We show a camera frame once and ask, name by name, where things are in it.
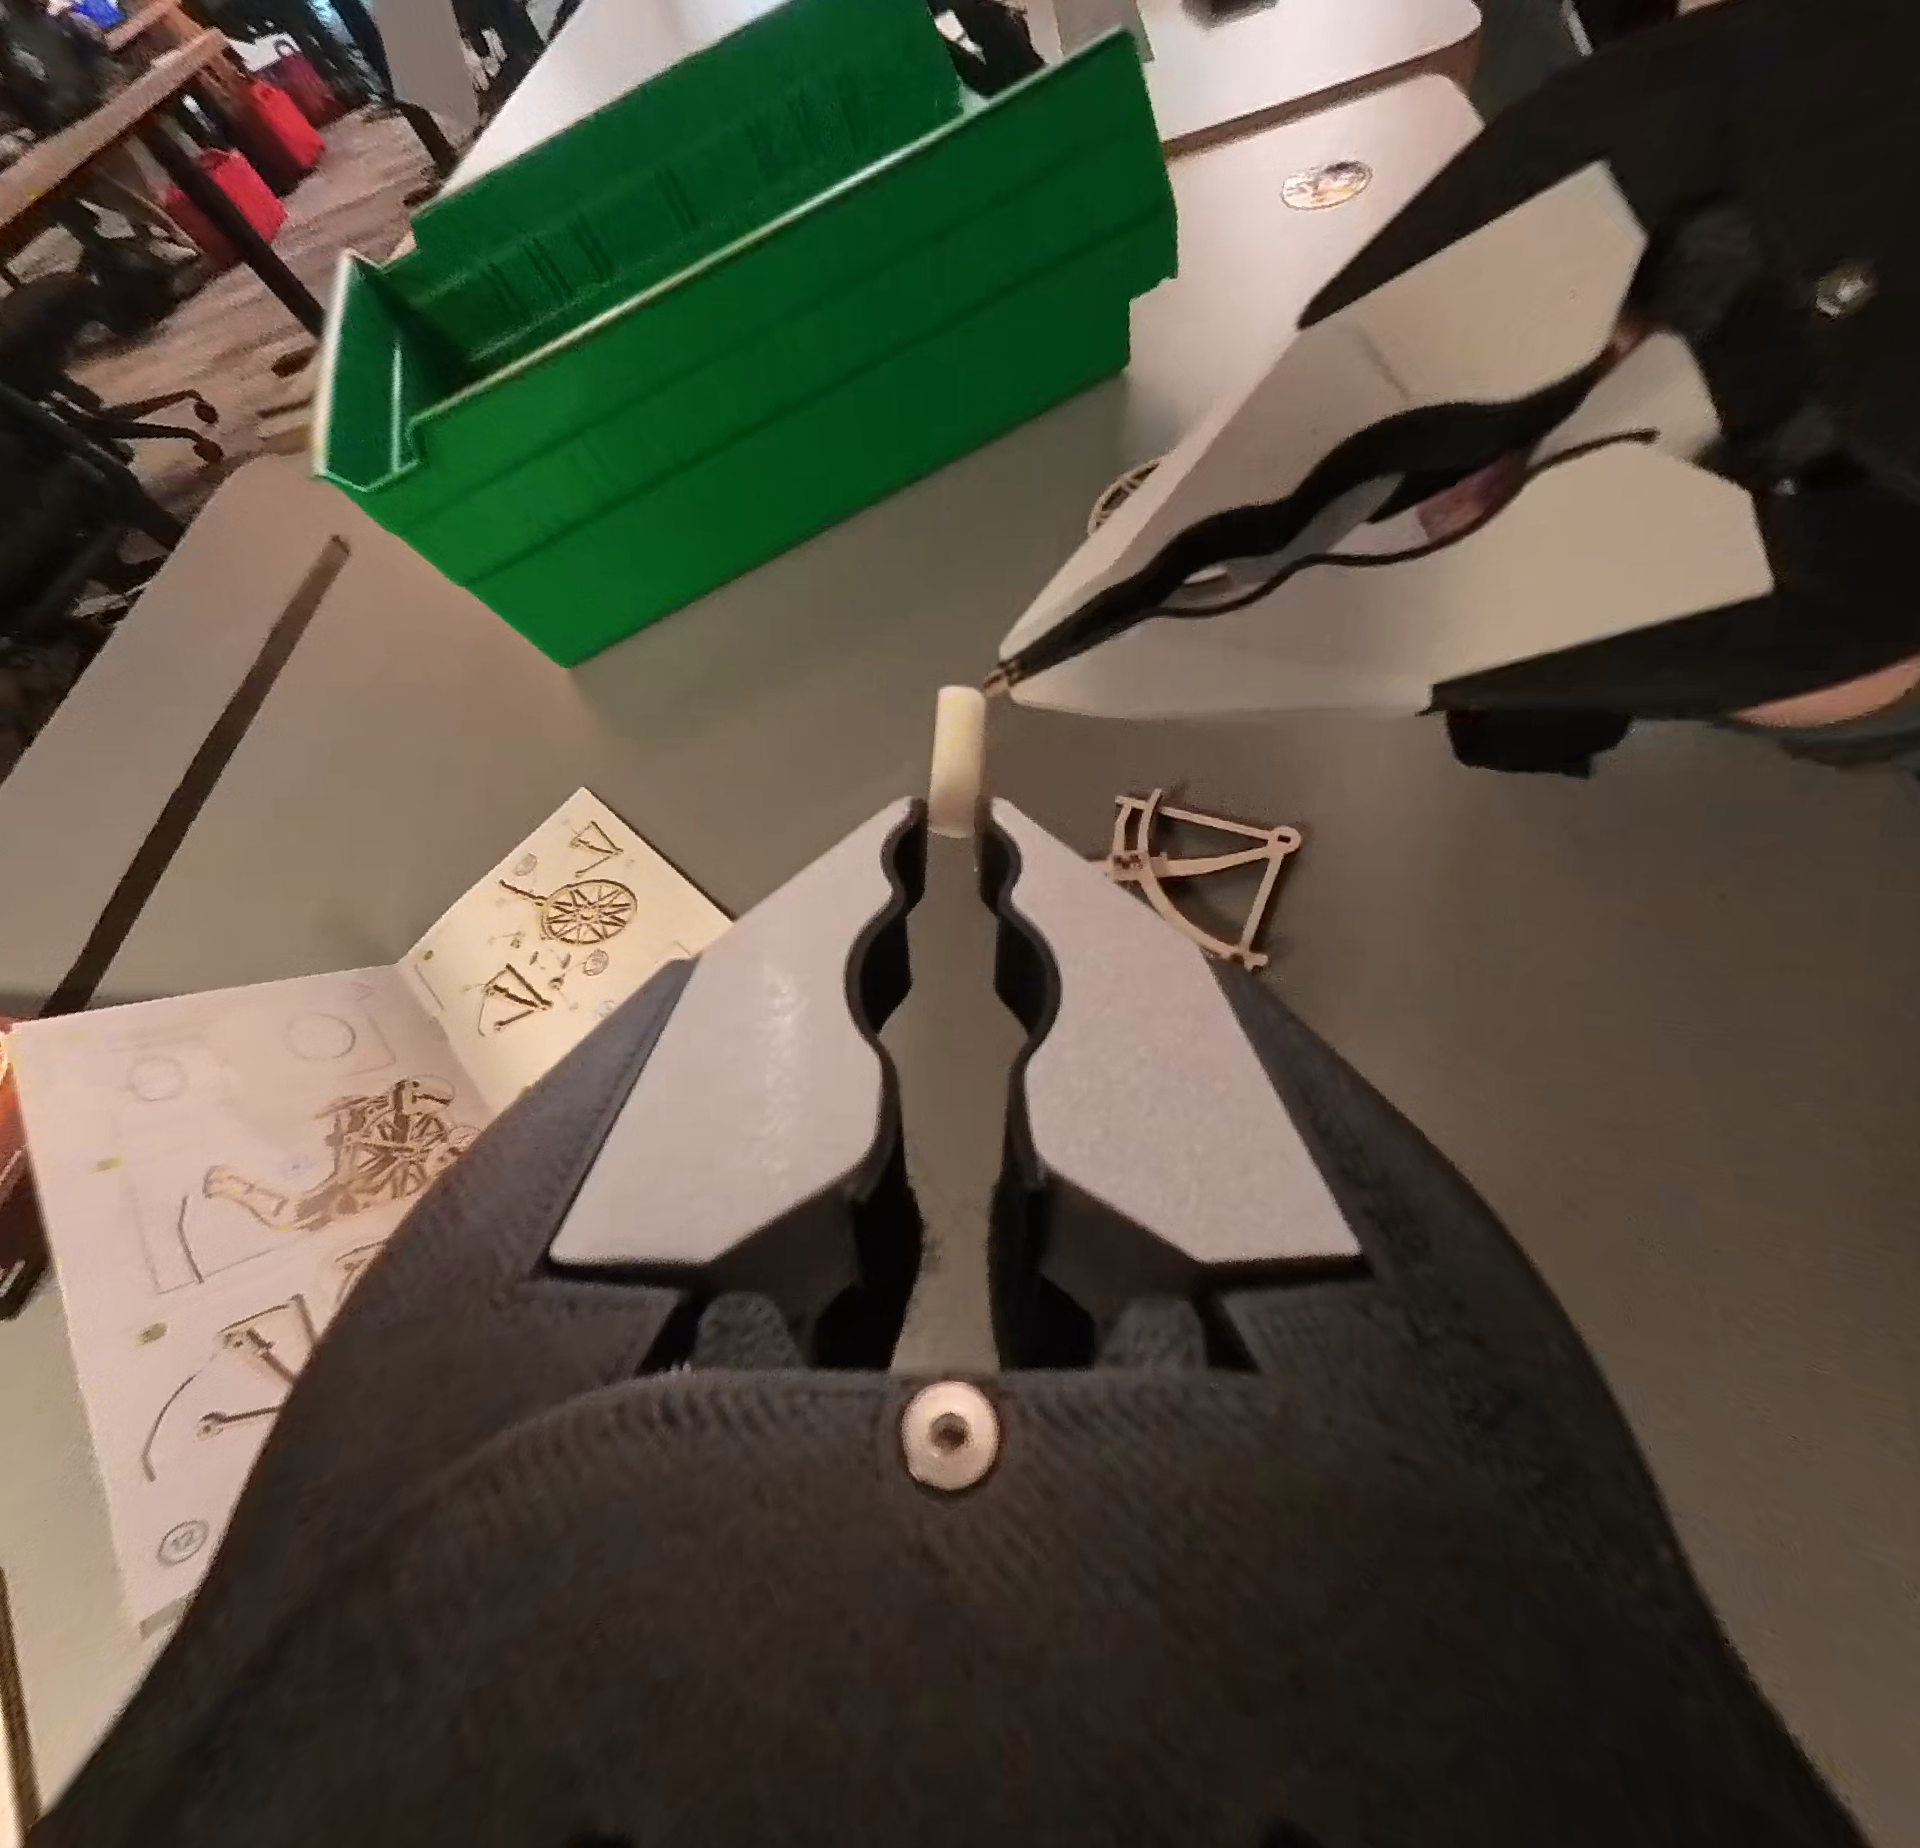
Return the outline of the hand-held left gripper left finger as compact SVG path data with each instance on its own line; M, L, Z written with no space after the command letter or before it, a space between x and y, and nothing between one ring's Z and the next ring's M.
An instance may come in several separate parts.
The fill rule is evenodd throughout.
M547 1248L562 1270L916 1270L899 1073L925 807L884 807L710 944Z

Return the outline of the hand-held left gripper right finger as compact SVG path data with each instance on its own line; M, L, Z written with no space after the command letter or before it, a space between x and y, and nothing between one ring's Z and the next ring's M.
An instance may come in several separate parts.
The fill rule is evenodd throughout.
M1086 1225L1054 1270L1139 1239L1176 1270L1347 1265L1360 1243L1207 957L1018 804L988 811L1002 939L1033 948L1012 1080L1048 1203Z

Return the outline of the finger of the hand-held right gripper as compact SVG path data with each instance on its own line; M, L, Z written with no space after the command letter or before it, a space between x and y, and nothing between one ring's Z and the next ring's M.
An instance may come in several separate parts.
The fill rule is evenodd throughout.
M1002 641L999 673L1336 673L1398 574L1354 541L1529 452L1589 394L1645 246L1583 164L1333 305L1226 396Z
M1770 591L1748 493L1652 443L1595 443L1447 543L1403 561L1307 557L1244 609L1144 621L1010 692L1078 717L1412 717L1451 681Z

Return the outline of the wooden model frame part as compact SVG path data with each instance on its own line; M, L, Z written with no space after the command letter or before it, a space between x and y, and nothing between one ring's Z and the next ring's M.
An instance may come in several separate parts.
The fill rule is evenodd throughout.
M1154 789L1144 796L1118 794L1101 874L1148 906L1213 964L1262 973L1270 964L1270 915L1303 835L1292 824L1252 822L1171 801ZM1258 882L1233 930L1202 925L1184 901L1186 886L1213 877L1255 873Z

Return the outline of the small cream peg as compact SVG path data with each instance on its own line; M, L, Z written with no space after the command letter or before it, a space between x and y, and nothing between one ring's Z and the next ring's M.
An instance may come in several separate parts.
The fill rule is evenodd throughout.
M943 841L974 836L988 779L989 699L978 686L943 685L934 697L925 831Z

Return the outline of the black object behind bin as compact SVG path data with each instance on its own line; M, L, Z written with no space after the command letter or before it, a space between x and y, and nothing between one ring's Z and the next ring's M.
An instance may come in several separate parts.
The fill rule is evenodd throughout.
M1024 15L999 0L923 0L960 83L993 100L1043 74Z

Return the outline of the paper instruction sheet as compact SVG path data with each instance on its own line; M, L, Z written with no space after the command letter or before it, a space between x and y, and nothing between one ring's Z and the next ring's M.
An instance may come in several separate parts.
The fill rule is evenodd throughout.
M280 1409L418 1199L654 973L729 925L581 789L392 964L14 1035L139 1635L202 1584Z

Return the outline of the green plastic bin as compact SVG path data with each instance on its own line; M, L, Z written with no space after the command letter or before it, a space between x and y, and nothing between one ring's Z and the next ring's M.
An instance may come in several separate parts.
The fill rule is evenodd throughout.
M995 99L784 0L347 259L310 469L578 666L1125 371L1178 272L1137 36Z

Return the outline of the dark cardboard box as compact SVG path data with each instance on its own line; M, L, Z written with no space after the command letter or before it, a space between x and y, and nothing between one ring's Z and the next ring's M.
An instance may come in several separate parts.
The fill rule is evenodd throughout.
M50 1267L25 1118L11 1057L15 1020L2 1016L2 1321L21 1315Z

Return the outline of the black office chair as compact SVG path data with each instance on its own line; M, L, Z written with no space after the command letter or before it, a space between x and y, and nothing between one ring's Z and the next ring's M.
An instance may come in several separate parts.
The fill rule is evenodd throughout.
M216 406L200 391L116 404L71 376L99 318L83 270L36 276L2 302L2 637L15 647L71 623L83 588L128 541L168 558L185 525L132 469L134 445L185 445L224 463Z

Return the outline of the grey divider panel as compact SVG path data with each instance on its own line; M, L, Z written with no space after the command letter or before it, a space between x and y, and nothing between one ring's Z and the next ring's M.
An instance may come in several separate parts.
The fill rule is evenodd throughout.
M430 114L453 143L480 127L478 95L453 0L368 0L395 99Z

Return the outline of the wooden side desk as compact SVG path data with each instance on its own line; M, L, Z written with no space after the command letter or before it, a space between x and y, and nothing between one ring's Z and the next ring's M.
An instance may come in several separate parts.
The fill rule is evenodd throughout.
M104 156L135 141L153 156L159 173L196 206L203 223L228 245L228 250L251 270L310 339L324 332L326 306L275 254L273 245L251 227L246 212L203 171L172 131L172 108L202 79L209 79L230 61L230 41L219 31L203 31L153 61L105 102L59 133L37 138L11 160L2 175L2 243L10 257L17 245L43 228L39 212L47 205L75 198L79 180Z

